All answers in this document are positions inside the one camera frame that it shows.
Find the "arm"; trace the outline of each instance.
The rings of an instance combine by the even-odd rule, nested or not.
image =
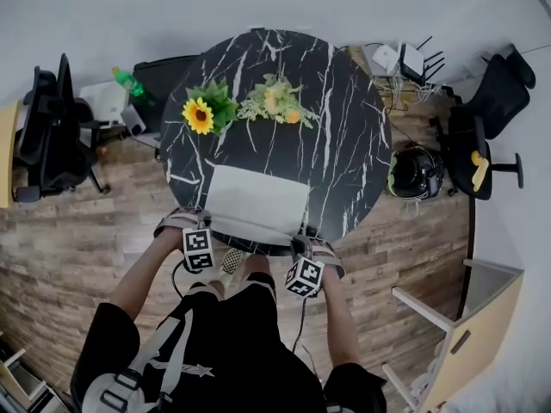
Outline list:
[[[182,230],[164,228],[138,261],[122,277],[109,303],[119,306],[135,320],[144,306],[153,279],[166,257],[183,246]]]
[[[324,268],[321,286],[327,303],[327,343],[334,367],[348,362],[360,362],[360,343],[350,309],[344,298],[344,288],[335,268]]]

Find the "black t-shirt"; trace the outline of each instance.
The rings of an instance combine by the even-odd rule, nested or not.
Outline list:
[[[186,308],[181,306],[170,316],[183,319]],[[386,410],[386,405],[381,409],[385,403],[381,380],[357,364],[334,368],[322,389],[310,369],[279,341],[279,334],[277,341],[272,340],[273,335],[249,336],[249,340],[240,332],[246,334],[255,326],[235,325],[229,318],[223,311],[197,313],[194,309],[183,372],[170,395],[173,402],[169,412],[326,412],[328,404],[339,404],[356,413]],[[259,323],[265,324],[258,326],[265,332],[268,323]],[[180,323],[159,356],[145,366],[140,387],[146,402],[157,401],[164,375],[162,363],[170,359],[182,332]],[[115,305],[100,304],[73,375],[71,390],[77,403],[82,405],[86,390],[99,375],[127,369],[139,344],[132,319]]]

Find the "white paper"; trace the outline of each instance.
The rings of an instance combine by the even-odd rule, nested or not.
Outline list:
[[[214,231],[288,246],[299,232],[308,193],[302,183],[216,165],[205,209]]]

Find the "yellow object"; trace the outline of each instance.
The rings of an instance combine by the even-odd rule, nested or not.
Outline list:
[[[484,181],[484,178],[486,177],[486,171],[488,170],[488,167],[490,166],[490,163],[487,159],[482,158],[482,162],[479,165],[479,168],[476,169],[476,172],[473,176],[473,191],[476,193],[480,189],[480,185],[482,185],[482,182]]]
[[[264,108],[269,114],[277,114],[277,102],[274,96],[268,96],[268,91],[266,91],[266,99],[264,100]]]
[[[288,124],[296,124],[300,120],[300,113],[298,110],[291,110],[287,113],[287,123]]]
[[[471,161],[473,161],[474,165],[477,167],[480,166],[484,158],[480,155],[478,150],[475,150],[471,153]]]
[[[11,162],[14,156],[15,129],[19,102],[0,111],[0,208],[11,205]]]
[[[183,117],[188,120],[191,130],[198,134],[207,134],[214,128],[213,110],[202,100],[188,100],[183,106]]]

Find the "shorts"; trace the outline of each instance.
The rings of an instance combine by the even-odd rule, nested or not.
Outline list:
[[[181,303],[170,314],[183,319],[185,313],[193,309],[195,315],[208,318],[217,324],[219,331],[232,332],[235,346],[246,340],[251,347],[251,339],[259,342],[280,342],[277,327],[276,284],[265,273],[254,272],[244,277],[238,291],[224,299],[212,286],[197,282],[183,296]]]

